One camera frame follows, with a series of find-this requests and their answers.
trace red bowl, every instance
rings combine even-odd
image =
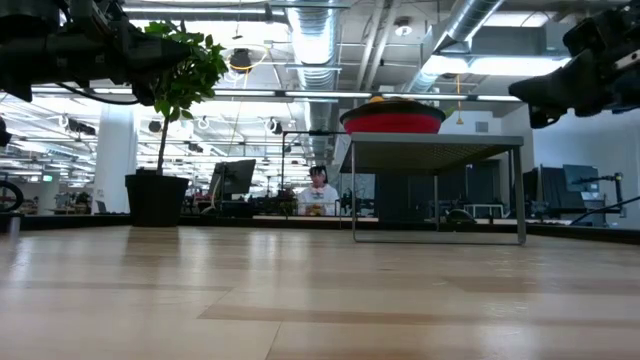
[[[354,132],[437,134],[444,120],[446,120],[445,114],[439,109],[415,101],[402,100],[368,103],[340,117],[340,122],[348,134]]]

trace gray tabletop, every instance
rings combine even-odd
[[[438,174],[524,144],[521,136],[353,133],[340,172],[351,173],[355,144],[356,173]]]

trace computer monitor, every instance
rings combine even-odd
[[[598,169],[593,166],[564,165],[564,176],[567,181],[567,191],[600,192],[598,181],[586,181],[598,178]]]
[[[224,187],[218,185],[217,192],[224,191],[224,194],[248,194],[251,188],[253,170],[256,167],[256,160],[242,160],[227,163],[217,163],[211,176],[211,186],[209,194],[213,194],[218,180],[224,176]]]

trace white pillar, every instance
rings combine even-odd
[[[38,215],[52,215],[56,208],[56,195],[60,192],[60,172],[42,172],[38,192]]]
[[[135,174],[138,152],[138,122],[132,106],[102,106],[98,130],[96,178],[91,211],[99,212],[96,201],[108,212],[129,212],[125,175]]]

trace person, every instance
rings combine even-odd
[[[327,168],[314,166],[309,175],[311,186],[298,194],[298,215],[336,216],[336,200],[340,197],[328,184]]]

